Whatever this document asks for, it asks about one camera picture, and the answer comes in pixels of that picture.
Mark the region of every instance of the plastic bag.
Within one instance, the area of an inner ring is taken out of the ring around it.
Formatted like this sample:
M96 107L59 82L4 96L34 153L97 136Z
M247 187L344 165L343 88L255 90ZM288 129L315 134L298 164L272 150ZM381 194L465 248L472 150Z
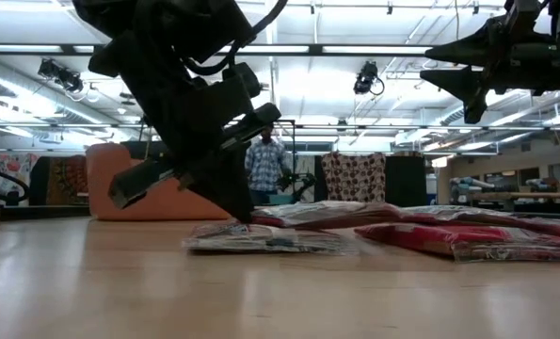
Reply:
M399 208L381 202L316 202L258 210L253 212L253 218L258 224L307 230L411 222L435 226L498 225L560 236L560 219L520 218L505 212L450 205Z
M355 233L405 249L450 255L462 263L503 260L560 262L560 237L518 228L386 223L361 227Z
M395 220L399 209L383 202L316 202L274 206L252 213L253 222L307 230L351 228Z
M184 240L184 247L197 251L359 253L351 241L337 234L240 223L197 226Z
M401 220L423 224L485 224L515 227L540 234L560 236L560 219L520 218L506 212L467 206L420 206L401 209Z

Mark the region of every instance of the orange sofa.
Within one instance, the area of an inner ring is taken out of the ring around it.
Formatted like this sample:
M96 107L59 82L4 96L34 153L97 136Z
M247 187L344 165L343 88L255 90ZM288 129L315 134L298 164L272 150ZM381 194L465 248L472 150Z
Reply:
M179 191L179 182L170 179L153 187L141 201L117 208L108 198L115 174L138 164L122 145L106 143L86 152L89 210L100 220L212 220L227 219L228 213L189 190Z

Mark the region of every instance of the man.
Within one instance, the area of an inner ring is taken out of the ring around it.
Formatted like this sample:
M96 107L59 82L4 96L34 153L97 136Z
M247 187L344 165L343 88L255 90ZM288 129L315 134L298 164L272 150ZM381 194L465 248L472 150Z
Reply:
M291 172L284 164L284 147L271 138L272 131L273 125L265 127L261 141L253 143L246 152L248 186L255 205L269 203L269 196L278 194L278 179Z

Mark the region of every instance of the red packaged textile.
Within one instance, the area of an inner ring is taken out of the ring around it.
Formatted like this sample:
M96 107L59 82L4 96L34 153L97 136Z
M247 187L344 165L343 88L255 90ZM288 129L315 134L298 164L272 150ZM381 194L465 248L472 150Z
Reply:
M410 250L453 256L458 262L560 262L560 237L497 226L425 226L385 223L355 229L365 238Z
M256 224L323 230L398 220L400 212L384 202L316 202L264 208L254 211L252 218Z
M254 223L308 230L359 227L381 222L424 225L490 225L514 227L560 237L560 219L519 218L509 213L467 206L399 208L389 203L316 202L269 207L253 212Z
M468 206L435 205L401 208L401 220L423 224L448 225L485 224L516 227L540 234L560 236L560 219L519 218L506 212L497 212Z

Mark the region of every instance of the black robotic arm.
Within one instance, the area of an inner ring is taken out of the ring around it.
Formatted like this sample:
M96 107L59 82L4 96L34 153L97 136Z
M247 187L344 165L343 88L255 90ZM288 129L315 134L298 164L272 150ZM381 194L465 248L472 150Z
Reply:
M253 205L244 173L251 138L280 117L272 104L254 109L261 85L239 48L280 14L287 0L251 26L234 0L73 0L78 15L112 41L96 51L89 69L120 76L167 145L164 160L147 160L115 176L109 195L119 208L137 202L171 177L249 222ZM201 63L231 44L216 65ZM222 71L223 81L201 77ZM238 115L235 125L228 123Z
M551 34L534 31L549 5ZM464 121L478 123L490 89L531 89L533 95L560 90L560 0L507 0L507 13L487 20L476 33L426 51L439 61L469 65L460 71L422 71L422 79L445 89L464 104ZM476 72L472 66L483 67Z

